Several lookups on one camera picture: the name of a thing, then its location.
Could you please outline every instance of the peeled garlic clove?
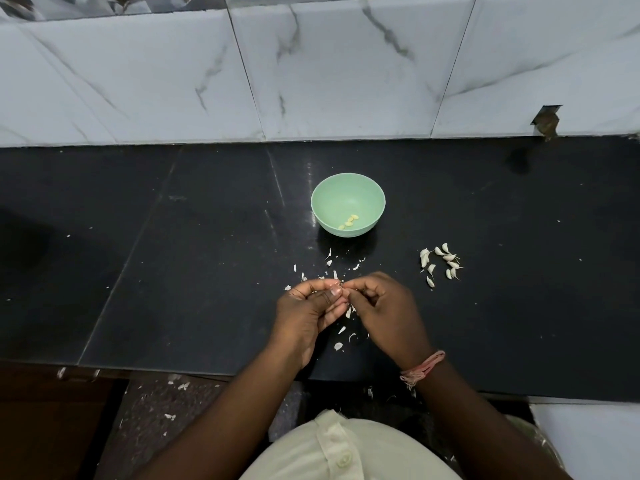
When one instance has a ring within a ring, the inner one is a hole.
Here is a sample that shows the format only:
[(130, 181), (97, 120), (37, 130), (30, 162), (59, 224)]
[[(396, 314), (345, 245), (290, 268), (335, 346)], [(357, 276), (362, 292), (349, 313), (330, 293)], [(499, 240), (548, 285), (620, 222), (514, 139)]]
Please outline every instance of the peeled garlic clove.
[(420, 265), (422, 267), (427, 266), (427, 263), (429, 262), (429, 254), (430, 254), (430, 250), (428, 249), (423, 249), (420, 251)]

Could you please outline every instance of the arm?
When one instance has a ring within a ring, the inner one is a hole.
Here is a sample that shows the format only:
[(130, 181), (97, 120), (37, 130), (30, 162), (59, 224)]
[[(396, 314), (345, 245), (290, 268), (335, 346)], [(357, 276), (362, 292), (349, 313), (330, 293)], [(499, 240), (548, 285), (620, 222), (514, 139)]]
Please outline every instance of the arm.
[[(436, 352), (407, 288), (380, 272), (344, 286), (373, 341), (401, 370), (420, 365)], [(416, 387), (469, 479), (570, 480), (447, 361)]]
[(278, 300), (265, 349), (136, 480), (238, 478), (265, 436), (317, 335), (348, 307), (338, 280), (300, 283)]

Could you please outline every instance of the light green plastic bowl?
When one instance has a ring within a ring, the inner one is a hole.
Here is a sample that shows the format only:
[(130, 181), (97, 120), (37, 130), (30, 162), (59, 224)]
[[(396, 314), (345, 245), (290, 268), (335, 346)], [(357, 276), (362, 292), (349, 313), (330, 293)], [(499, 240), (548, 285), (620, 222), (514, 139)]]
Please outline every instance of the light green plastic bowl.
[[(380, 185), (359, 173), (338, 173), (325, 178), (311, 194), (316, 220), (331, 234), (356, 237), (371, 230), (385, 210), (385, 193)], [(355, 214), (353, 226), (338, 229)]]

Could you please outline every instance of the white shirt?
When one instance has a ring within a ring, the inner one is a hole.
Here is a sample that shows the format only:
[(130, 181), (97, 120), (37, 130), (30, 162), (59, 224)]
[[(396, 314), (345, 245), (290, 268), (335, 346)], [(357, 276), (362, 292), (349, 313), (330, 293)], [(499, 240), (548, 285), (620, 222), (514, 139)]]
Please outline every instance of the white shirt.
[(460, 480), (434, 453), (384, 424), (324, 411), (281, 437), (241, 480)]

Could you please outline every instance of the bracelet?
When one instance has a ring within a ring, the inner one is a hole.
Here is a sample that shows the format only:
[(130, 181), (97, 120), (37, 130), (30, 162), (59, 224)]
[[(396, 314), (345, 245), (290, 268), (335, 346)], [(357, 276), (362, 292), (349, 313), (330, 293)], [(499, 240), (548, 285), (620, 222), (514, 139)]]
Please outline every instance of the bracelet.
[(421, 381), (427, 374), (436, 366), (438, 362), (442, 362), (445, 357), (443, 350), (438, 350), (435, 354), (431, 355), (427, 360), (422, 362), (418, 367), (409, 369), (408, 371), (400, 372), (400, 380), (409, 387), (411, 390), (418, 381)]

